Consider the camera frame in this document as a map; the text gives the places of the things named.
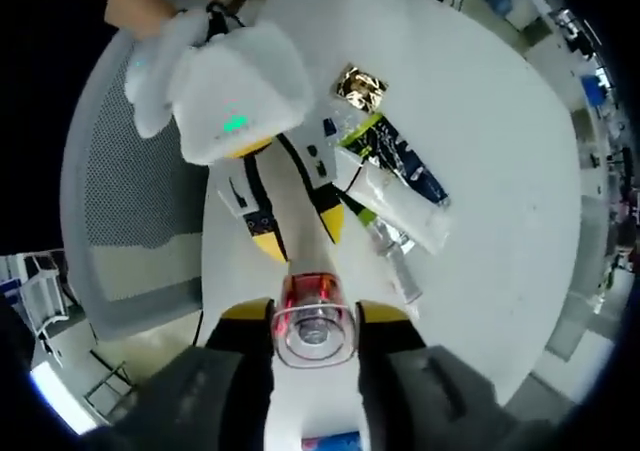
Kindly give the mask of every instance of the white round table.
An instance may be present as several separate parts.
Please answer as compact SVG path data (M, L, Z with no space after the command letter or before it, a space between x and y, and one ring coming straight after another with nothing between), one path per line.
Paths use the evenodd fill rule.
M290 36L319 99L347 63L389 84L382 112L452 200L454 227L441 254L416 247L407 255L424 292L414 324L427 345L446 346L489 378L505 403L543 351L573 270L580 177L568 111L498 37L433 0L267 0L259 19ZM316 110L309 119L322 117ZM286 273L255 247L212 181L204 337L233 304L276 298ZM351 302L400 305L350 213L332 253Z

